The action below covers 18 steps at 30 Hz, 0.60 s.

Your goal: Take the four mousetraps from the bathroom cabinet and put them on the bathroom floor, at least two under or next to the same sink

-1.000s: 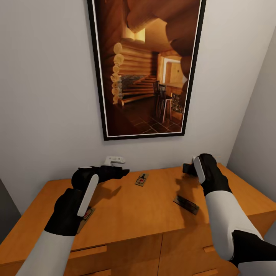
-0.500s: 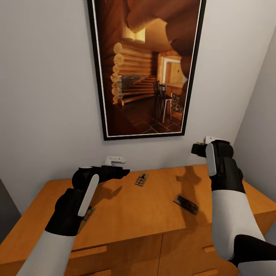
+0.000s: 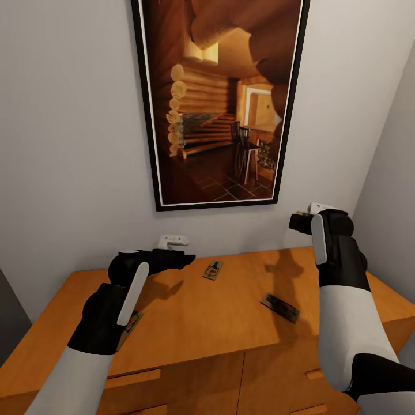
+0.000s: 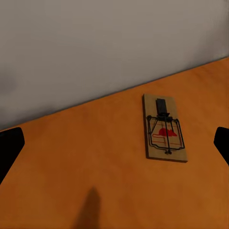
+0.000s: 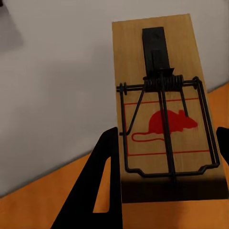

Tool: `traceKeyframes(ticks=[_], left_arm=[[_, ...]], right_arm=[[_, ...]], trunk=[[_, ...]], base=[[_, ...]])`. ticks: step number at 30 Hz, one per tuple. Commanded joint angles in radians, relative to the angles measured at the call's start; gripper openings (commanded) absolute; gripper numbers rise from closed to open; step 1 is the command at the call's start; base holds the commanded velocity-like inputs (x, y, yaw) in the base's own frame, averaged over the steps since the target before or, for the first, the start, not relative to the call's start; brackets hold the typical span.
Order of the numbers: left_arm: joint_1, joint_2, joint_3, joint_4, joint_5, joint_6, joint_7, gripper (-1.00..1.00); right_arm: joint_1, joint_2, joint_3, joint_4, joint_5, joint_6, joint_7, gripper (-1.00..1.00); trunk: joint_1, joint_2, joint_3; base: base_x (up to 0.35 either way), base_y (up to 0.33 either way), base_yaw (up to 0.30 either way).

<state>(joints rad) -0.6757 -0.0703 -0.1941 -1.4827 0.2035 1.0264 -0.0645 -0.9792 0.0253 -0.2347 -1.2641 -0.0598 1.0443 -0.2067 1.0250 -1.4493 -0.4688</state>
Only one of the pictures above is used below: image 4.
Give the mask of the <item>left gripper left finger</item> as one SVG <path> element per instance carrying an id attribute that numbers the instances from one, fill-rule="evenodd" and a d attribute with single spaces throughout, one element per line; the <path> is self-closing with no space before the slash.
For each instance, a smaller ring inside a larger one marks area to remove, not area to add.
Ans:
<path id="1" fill-rule="evenodd" d="M 0 132 L 0 184 L 25 145 L 21 127 Z"/>

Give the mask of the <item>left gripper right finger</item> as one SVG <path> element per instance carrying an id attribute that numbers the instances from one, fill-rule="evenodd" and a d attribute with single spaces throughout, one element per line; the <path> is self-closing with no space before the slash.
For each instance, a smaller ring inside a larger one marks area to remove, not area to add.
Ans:
<path id="1" fill-rule="evenodd" d="M 229 165 L 229 129 L 218 127 L 214 144 Z"/>

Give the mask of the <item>mousetrap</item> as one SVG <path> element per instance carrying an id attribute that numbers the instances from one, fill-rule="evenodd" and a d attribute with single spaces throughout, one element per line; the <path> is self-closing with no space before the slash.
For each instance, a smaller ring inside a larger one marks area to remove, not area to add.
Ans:
<path id="1" fill-rule="evenodd" d="M 147 159 L 188 162 L 175 98 L 144 94 Z"/>

